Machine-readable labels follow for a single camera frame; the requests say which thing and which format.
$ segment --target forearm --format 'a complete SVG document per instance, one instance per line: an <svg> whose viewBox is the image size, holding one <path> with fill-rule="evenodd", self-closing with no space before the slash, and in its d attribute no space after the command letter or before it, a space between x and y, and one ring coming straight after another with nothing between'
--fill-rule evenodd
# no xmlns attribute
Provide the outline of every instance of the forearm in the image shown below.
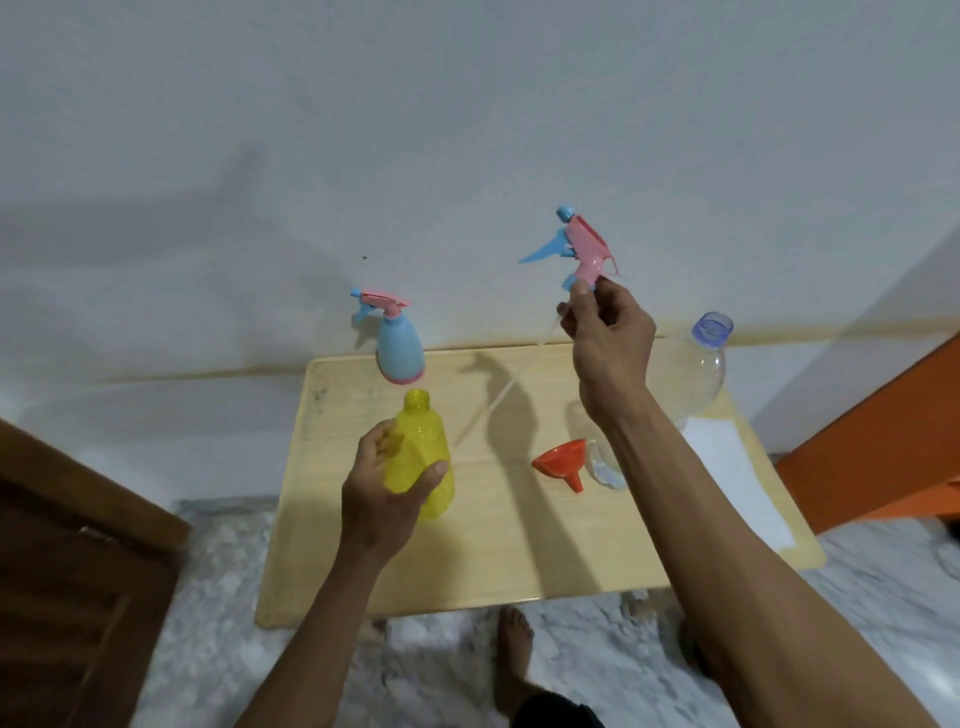
<svg viewBox="0 0 960 728"><path fill-rule="evenodd" d="M605 426L694 634L750 725L935 725L860 635L740 518L645 394Z"/></svg>
<svg viewBox="0 0 960 728"><path fill-rule="evenodd" d="M379 566L338 554L300 628L238 728L332 725Z"/></svg>

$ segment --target yellow plastic bottle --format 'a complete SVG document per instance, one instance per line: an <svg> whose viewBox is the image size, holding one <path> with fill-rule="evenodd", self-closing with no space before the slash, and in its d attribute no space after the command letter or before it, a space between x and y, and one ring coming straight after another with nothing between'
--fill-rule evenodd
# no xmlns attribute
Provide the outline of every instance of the yellow plastic bottle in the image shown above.
<svg viewBox="0 0 960 728"><path fill-rule="evenodd" d="M412 389L403 397L403 409L396 415L394 432L403 440L387 460L383 481L394 493L405 493L431 463L450 461L444 421L430 409L430 395L425 389ZM453 500L453 465L440 485L420 509L420 519L430 521L445 511Z"/></svg>

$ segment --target white paper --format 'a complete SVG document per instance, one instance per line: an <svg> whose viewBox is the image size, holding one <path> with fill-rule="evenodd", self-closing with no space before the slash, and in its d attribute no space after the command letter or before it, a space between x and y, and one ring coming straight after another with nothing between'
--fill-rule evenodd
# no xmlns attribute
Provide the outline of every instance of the white paper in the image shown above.
<svg viewBox="0 0 960 728"><path fill-rule="evenodd" d="M733 422L695 417L687 421L684 437L700 455L727 500L766 545L779 551L797 544L777 506L760 485Z"/></svg>

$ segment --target hand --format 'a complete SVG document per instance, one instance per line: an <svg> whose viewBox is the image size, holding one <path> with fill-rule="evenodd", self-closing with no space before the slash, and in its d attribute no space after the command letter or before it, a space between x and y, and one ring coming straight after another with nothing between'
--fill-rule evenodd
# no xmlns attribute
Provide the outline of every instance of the hand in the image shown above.
<svg viewBox="0 0 960 728"><path fill-rule="evenodd" d="M580 399L601 427L630 417L644 406L647 363L657 325L621 285L603 277L595 291L582 280L560 303L560 323L573 339L573 368Z"/></svg>
<svg viewBox="0 0 960 728"><path fill-rule="evenodd" d="M383 484L383 461L396 446L393 420L360 438L353 469L344 482L338 558L360 558L377 569L406 546L417 524L420 507L440 485L449 468L439 460L428 466L406 493L392 493Z"/></svg>

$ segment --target bare foot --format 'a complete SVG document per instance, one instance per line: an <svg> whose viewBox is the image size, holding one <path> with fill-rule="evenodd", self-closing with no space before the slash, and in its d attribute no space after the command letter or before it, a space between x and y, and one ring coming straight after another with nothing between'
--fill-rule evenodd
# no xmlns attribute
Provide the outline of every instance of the bare foot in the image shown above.
<svg viewBox="0 0 960 728"><path fill-rule="evenodd" d="M533 649L534 631L527 618L516 607L503 607L496 625L493 703L510 720L524 700L542 692L542 688L526 681Z"/></svg>
<svg viewBox="0 0 960 728"><path fill-rule="evenodd" d="M516 607L503 607L496 625L496 663L520 680L527 676L530 655L534 651L534 631Z"/></svg>

